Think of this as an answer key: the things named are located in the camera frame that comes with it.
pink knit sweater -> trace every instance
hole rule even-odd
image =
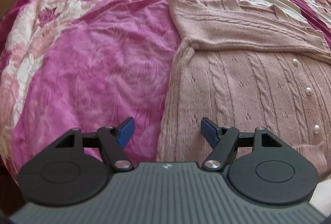
[[[321,32],[277,6],[169,0],[182,38],[173,59],[159,161],[211,152],[200,120],[252,132],[267,127],[331,174],[331,53]],[[244,149],[238,156],[248,153]]]

bedspread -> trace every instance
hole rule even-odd
[[[276,4],[331,45],[331,0],[241,1]],[[179,44],[168,0],[19,0],[0,23],[0,154],[13,178],[68,129],[126,117],[125,152],[154,161]]]

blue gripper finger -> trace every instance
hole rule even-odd
[[[127,118],[123,121],[118,127],[119,132],[118,138],[116,139],[117,143],[123,149],[130,141],[134,133],[134,119],[132,117]]]
[[[212,122],[207,117],[203,117],[201,120],[201,133],[204,138],[207,140],[208,144],[211,148],[217,146],[220,141],[219,133],[221,132],[221,128],[217,126],[214,122]]]

pearl button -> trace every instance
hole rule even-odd
[[[321,130],[321,127],[319,125],[314,126],[314,134],[319,134],[320,130]]]
[[[299,64],[299,61],[297,59],[293,59],[292,60],[292,64],[295,65],[295,66],[297,66]]]
[[[307,87],[307,88],[306,88],[306,94],[307,94],[307,95],[312,95],[312,89],[309,88],[309,87]]]

black circular pad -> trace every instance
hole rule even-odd
[[[266,205],[309,201],[316,185],[314,166],[293,149],[259,149],[235,160],[228,180],[242,195]]]
[[[294,176],[294,169],[282,161],[265,161],[256,167],[256,174],[265,181],[281,183]]]
[[[54,154],[34,158],[19,173],[23,196],[46,206],[81,203],[98,194],[108,182],[106,166],[96,158],[75,154],[70,158]]]

